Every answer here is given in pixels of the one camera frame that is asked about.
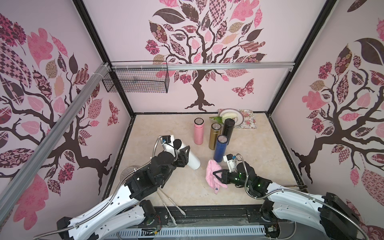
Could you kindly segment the white thermos black lid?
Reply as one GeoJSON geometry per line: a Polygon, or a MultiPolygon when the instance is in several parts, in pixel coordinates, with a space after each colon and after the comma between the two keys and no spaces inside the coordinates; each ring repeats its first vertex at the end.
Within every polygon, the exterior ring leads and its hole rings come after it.
{"type": "MultiPolygon", "coordinates": [[[[174,140],[174,147],[178,151],[180,148],[184,148],[187,145],[184,144],[180,139],[175,139],[174,140]]],[[[197,170],[201,166],[200,160],[196,157],[196,155],[190,150],[189,154],[189,163],[187,166],[191,168],[192,170],[197,170]]]]}

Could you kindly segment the pink towel cloth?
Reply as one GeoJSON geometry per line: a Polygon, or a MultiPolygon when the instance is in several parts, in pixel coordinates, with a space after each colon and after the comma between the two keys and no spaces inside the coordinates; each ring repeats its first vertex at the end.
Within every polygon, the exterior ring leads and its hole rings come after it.
{"type": "Polygon", "coordinates": [[[209,160],[206,168],[206,182],[214,190],[214,193],[217,195],[220,188],[227,189],[228,186],[220,182],[220,180],[214,176],[214,172],[221,171],[222,167],[215,161],[209,160]]]}

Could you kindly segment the blue thermos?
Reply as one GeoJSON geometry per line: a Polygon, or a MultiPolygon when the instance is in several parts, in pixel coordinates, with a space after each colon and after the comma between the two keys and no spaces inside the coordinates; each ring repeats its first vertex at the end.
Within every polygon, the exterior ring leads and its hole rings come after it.
{"type": "Polygon", "coordinates": [[[223,161],[223,156],[225,155],[225,151],[228,145],[228,137],[225,135],[220,135],[217,138],[215,152],[214,152],[214,160],[217,163],[223,161]]]}

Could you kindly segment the pink thermos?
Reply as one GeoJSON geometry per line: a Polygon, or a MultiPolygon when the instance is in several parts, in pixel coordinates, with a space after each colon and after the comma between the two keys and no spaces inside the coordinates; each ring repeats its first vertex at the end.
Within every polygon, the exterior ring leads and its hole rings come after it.
{"type": "Polygon", "coordinates": [[[202,118],[194,120],[194,142],[196,145],[202,145],[204,142],[204,120],[202,118]]]}

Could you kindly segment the gold thermos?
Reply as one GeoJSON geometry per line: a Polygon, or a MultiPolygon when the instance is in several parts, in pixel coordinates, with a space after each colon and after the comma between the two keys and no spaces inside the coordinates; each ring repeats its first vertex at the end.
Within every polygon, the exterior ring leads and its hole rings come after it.
{"type": "Polygon", "coordinates": [[[209,148],[215,150],[218,136],[221,134],[222,125],[219,123],[213,123],[210,130],[209,148]]]}

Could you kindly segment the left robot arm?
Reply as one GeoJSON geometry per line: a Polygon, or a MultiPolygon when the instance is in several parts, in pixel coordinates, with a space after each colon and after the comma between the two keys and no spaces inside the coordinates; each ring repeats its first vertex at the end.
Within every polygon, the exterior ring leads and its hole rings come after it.
{"type": "Polygon", "coordinates": [[[189,163],[190,146],[171,151],[160,152],[148,164],[142,166],[121,181],[111,197],[104,200],[88,212],[76,217],[63,217],[57,222],[63,240],[97,240],[101,234],[96,231],[111,231],[107,221],[123,210],[138,205],[142,207],[144,199],[163,188],[176,168],[184,168],[189,163]]]}

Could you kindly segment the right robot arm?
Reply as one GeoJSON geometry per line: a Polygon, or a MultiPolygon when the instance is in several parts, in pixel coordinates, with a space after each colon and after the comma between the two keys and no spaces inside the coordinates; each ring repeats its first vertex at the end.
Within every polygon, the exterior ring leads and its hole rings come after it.
{"type": "Polygon", "coordinates": [[[259,216],[266,222],[299,223],[323,232],[331,240],[356,240],[361,235],[357,214],[335,194],[321,196],[289,189],[257,176],[247,162],[239,163],[231,171],[212,160],[206,170],[206,181],[215,192],[234,184],[244,188],[249,197],[262,200],[259,216]]]}

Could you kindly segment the round glass coaster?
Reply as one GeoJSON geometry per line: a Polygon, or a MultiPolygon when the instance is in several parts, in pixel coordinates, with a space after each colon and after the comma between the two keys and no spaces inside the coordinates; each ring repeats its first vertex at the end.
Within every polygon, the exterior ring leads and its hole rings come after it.
{"type": "Polygon", "coordinates": [[[139,167],[137,166],[129,166],[127,168],[125,168],[122,173],[120,174],[120,181],[122,181],[123,179],[125,179],[129,174],[135,172],[136,170],[138,170],[139,167]]]}

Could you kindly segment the metal tongs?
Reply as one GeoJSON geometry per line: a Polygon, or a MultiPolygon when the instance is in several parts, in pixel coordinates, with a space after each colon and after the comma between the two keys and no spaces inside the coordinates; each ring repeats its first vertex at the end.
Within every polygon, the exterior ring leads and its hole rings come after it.
{"type": "Polygon", "coordinates": [[[181,208],[179,207],[174,201],[173,199],[171,199],[168,195],[166,195],[160,188],[158,188],[157,190],[157,194],[161,200],[161,202],[163,203],[164,207],[166,208],[168,214],[169,214],[169,217],[172,221],[172,224],[174,226],[177,226],[177,221],[175,219],[175,217],[173,216],[172,212],[171,212],[171,207],[174,207],[175,209],[177,209],[177,211],[182,214],[182,216],[186,216],[186,212],[181,208]]]}

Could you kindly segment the floral rectangular tray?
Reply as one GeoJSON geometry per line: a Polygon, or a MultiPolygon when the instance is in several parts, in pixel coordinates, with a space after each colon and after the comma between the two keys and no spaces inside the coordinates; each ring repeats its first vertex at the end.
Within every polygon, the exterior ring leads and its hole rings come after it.
{"type": "MultiPolygon", "coordinates": [[[[222,110],[225,110],[225,109],[218,109],[218,116],[222,110]]],[[[245,109],[240,109],[239,111],[243,114],[245,119],[244,119],[244,122],[240,126],[237,126],[235,128],[236,129],[256,129],[257,124],[256,124],[255,115],[254,115],[253,111],[245,110],[245,109]]]]}

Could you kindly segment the white round plate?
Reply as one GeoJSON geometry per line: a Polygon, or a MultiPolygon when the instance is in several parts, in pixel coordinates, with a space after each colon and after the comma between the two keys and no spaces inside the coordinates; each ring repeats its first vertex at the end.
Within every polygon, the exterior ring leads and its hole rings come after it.
{"type": "Polygon", "coordinates": [[[239,110],[235,110],[235,109],[222,110],[219,113],[219,117],[222,118],[223,122],[226,119],[233,119],[235,121],[235,127],[240,126],[244,122],[244,119],[245,119],[243,114],[239,110]]]}

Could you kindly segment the toy napa cabbage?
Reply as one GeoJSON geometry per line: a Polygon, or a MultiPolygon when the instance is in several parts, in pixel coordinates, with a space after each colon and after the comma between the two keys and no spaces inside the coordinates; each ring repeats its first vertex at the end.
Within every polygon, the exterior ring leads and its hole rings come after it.
{"type": "Polygon", "coordinates": [[[238,120],[238,114],[235,112],[227,112],[222,115],[222,120],[232,119],[235,122],[238,120]]]}

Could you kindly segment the horizontal aluminium back bar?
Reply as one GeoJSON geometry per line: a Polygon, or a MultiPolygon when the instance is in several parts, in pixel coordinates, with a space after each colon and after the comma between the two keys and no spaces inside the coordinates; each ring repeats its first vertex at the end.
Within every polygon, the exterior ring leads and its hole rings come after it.
{"type": "Polygon", "coordinates": [[[144,62],[139,62],[136,65],[125,64],[118,65],[118,62],[115,62],[115,65],[112,65],[112,70],[132,70],[132,69],[150,69],[158,71],[189,71],[189,70],[239,70],[239,69],[293,69],[295,63],[293,62],[259,62],[259,63],[227,63],[227,64],[168,64],[161,63],[159,65],[153,64],[144,64],[144,62]]]}

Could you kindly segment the diagonal aluminium left bar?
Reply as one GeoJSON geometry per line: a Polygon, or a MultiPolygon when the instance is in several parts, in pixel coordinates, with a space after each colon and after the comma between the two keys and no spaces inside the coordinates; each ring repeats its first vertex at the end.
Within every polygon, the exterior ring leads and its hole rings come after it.
{"type": "Polygon", "coordinates": [[[95,70],[81,92],[53,126],[48,136],[37,146],[31,158],[21,167],[13,180],[7,185],[1,194],[1,223],[6,220],[9,212],[13,209],[29,183],[47,160],[49,154],[53,151],[71,122],[75,119],[80,108],[83,107],[87,99],[91,96],[97,84],[99,84],[103,77],[109,72],[109,69],[109,64],[103,63],[95,70]]]}

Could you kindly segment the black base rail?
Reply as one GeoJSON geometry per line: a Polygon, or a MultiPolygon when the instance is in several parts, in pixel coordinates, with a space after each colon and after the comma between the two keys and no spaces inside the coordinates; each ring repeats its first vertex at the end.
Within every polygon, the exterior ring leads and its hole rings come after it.
{"type": "MultiPolygon", "coordinates": [[[[154,220],[160,220],[161,224],[167,222],[165,216],[167,213],[164,208],[154,207],[149,200],[142,202],[143,206],[132,206],[120,212],[117,216],[107,221],[111,231],[98,230],[101,239],[117,233],[122,229],[136,225],[152,225],[154,220]]],[[[262,205],[244,205],[244,206],[187,206],[187,215],[177,215],[177,221],[198,221],[198,220],[217,220],[217,219],[239,219],[248,218],[249,223],[273,224],[276,222],[266,222],[259,216],[259,210],[262,205]]]]}

